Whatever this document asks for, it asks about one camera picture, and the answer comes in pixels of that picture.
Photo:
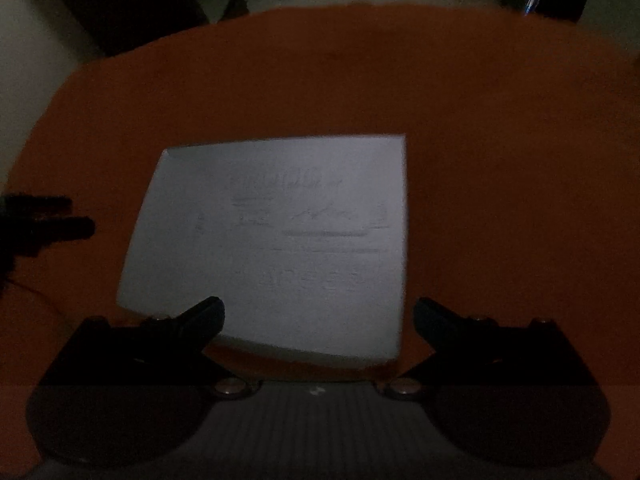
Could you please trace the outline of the white paper sheet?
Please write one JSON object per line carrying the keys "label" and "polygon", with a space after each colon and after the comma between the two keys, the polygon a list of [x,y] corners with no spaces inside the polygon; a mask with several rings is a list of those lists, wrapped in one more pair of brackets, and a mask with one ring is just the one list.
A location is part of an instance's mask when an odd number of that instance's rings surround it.
{"label": "white paper sheet", "polygon": [[224,303],[226,344],[349,367],[397,359],[406,139],[304,136],[160,154],[117,301],[175,316]]}

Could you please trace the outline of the red cloth table cover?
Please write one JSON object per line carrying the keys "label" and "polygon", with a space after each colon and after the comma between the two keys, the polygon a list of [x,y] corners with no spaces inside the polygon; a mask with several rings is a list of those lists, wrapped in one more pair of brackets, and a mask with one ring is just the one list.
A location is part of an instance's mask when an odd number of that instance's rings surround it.
{"label": "red cloth table cover", "polygon": [[165,148],[400,133],[410,299],[506,324],[553,318],[603,385],[597,456],[639,474],[639,67],[597,36],[487,8],[274,9],[78,68],[12,168],[66,195],[86,242],[21,261],[1,299],[1,473],[39,455],[25,404],[77,324],[115,297]]}

